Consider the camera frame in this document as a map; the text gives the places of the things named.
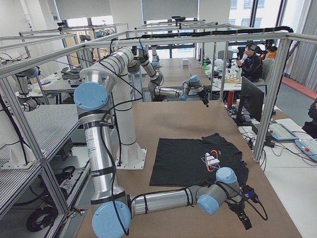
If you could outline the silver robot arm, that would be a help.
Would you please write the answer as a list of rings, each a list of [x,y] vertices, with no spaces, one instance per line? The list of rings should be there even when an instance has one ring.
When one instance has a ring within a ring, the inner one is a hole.
[[[151,46],[152,55],[140,61],[146,71],[146,87],[153,102],[161,102],[167,98],[178,98],[186,101],[190,96],[199,97],[208,107],[208,90],[210,80],[195,58],[160,59],[157,46]]]
[[[81,70],[83,83],[74,93],[79,121],[85,131],[94,185],[91,205],[94,209],[92,228],[95,235],[99,238],[128,235],[135,215],[193,205],[198,205],[206,214],[212,215],[223,203],[237,215],[246,230],[250,229],[252,225],[244,211],[246,197],[240,190],[236,173],[229,167],[219,168],[210,186],[191,185],[130,197],[119,185],[117,166],[108,143],[108,118],[116,107],[122,106],[128,161],[135,165],[142,162],[146,155],[136,142],[131,101],[117,98],[110,106],[109,100],[113,88],[125,86],[127,74],[134,74],[141,67],[155,82],[161,82],[163,75],[149,62],[144,47],[122,47]]]

